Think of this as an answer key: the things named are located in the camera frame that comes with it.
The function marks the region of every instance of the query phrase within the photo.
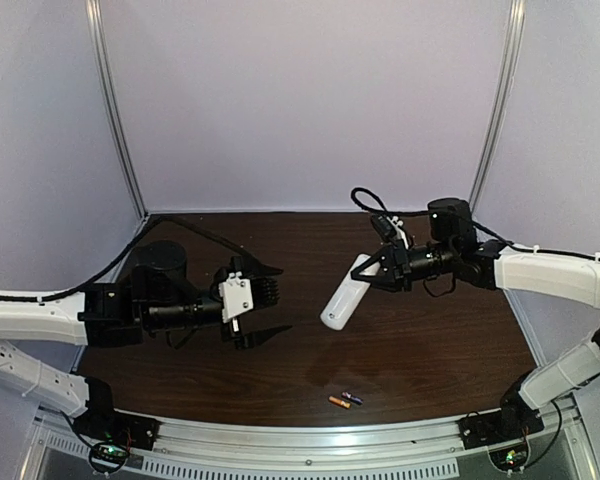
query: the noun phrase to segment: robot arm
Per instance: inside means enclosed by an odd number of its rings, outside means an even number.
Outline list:
[[[409,291],[415,281],[444,274],[451,274],[453,282],[460,280],[479,288],[538,292],[600,309],[600,254],[567,256],[501,240],[479,242],[469,205],[458,199],[431,202],[428,216],[434,242],[413,247],[398,235],[397,217],[372,216],[372,224],[385,245],[354,264],[321,315],[327,326],[338,330],[344,327],[353,313],[346,305],[357,305],[366,291],[361,285],[390,292]],[[495,415],[462,420],[461,431],[469,432],[463,438],[465,447],[515,439],[523,429],[541,430],[543,425],[536,415],[539,408],[598,376],[600,328],[559,359],[515,382],[502,397],[501,410]]]
[[[143,342],[146,332],[219,326],[223,341],[256,347],[289,327],[243,334],[240,316],[278,302],[274,276],[282,270],[253,257],[233,257],[209,289],[186,279],[186,253],[174,242],[136,248],[130,273],[117,283],[57,292],[0,292],[0,383],[74,418],[78,433],[151,448],[157,422],[114,410],[110,387],[95,378],[61,372],[8,340],[52,340],[93,347]]]

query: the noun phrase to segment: metal frame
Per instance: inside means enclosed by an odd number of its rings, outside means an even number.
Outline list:
[[[578,478],[599,479],[575,401],[566,397],[559,406]],[[553,406],[543,408],[542,414],[546,429],[531,439],[550,435],[557,428]],[[159,418],[162,425],[153,451],[134,451],[125,469],[170,479],[231,480],[231,475],[237,475],[235,480],[346,480],[358,475],[362,480],[375,474],[379,480],[391,480],[391,474],[399,473],[397,478],[402,478],[402,472],[407,472],[405,478],[411,472],[411,478],[418,480],[456,478],[461,473],[454,470],[458,458],[487,452],[486,447],[464,450],[456,423],[461,417],[333,428],[247,427]],[[61,416],[41,409],[21,479],[38,478],[46,448],[81,458],[87,454]],[[423,473],[427,468],[438,474],[427,477]]]
[[[116,146],[122,174],[124,176],[131,202],[133,203],[136,216],[139,219],[146,217],[147,209],[142,199],[142,193],[138,185],[138,179],[133,170],[133,164],[129,155],[129,148],[122,129],[122,120],[118,110],[118,102],[116,100],[115,89],[113,86],[113,78],[111,67],[109,65],[109,57],[107,55],[107,45],[104,37],[104,28],[102,26],[102,15],[100,12],[100,0],[86,0],[87,18],[89,21],[89,31],[93,41],[93,48],[96,55],[96,64],[98,73],[100,74],[100,86],[104,97],[105,109],[113,142]]]
[[[480,157],[478,171],[476,172],[476,177],[469,196],[471,210],[475,210],[476,205],[480,200],[480,196],[482,195],[482,191],[484,190],[484,184],[493,160],[498,136],[500,135],[502,123],[504,122],[506,104],[513,85],[513,77],[520,54],[524,19],[525,0],[512,0],[504,52],[502,53],[502,65],[500,66],[498,89],[496,90],[496,98],[493,103],[493,110],[491,112],[491,119],[489,121],[487,136]]]

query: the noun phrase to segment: white bracket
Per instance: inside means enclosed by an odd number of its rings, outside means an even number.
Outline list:
[[[223,323],[229,323],[237,316],[253,309],[251,281],[241,277],[241,272],[230,273],[229,278],[219,286],[224,304],[222,307]]]

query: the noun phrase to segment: black mounting bracket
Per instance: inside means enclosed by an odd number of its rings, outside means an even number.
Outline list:
[[[520,431],[502,428],[503,423],[502,410],[470,415],[458,421],[465,450],[495,445],[523,437],[522,428]],[[525,419],[524,428],[527,435],[530,435],[544,430],[544,423],[539,416],[531,415]]]
[[[115,411],[109,385],[93,377],[86,377],[85,382],[89,386],[89,400],[87,411],[73,421],[76,433],[123,447],[130,442],[133,448],[153,449],[160,426],[158,420]]]

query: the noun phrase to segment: white wall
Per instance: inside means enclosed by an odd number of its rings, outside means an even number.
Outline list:
[[[477,209],[526,244],[600,251],[600,1],[527,2],[505,123]],[[520,293],[546,360],[597,328],[600,312]],[[600,462],[600,380],[578,394]]]
[[[135,226],[84,1],[0,2],[0,288],[73,286]],[[52,343],[23,349],[64,368],[75,354]],[[0,389],[0,479],[16,473],[35,410]]]
[[[353,209],[468,197],[510,2],[104,1],[153,211]]]

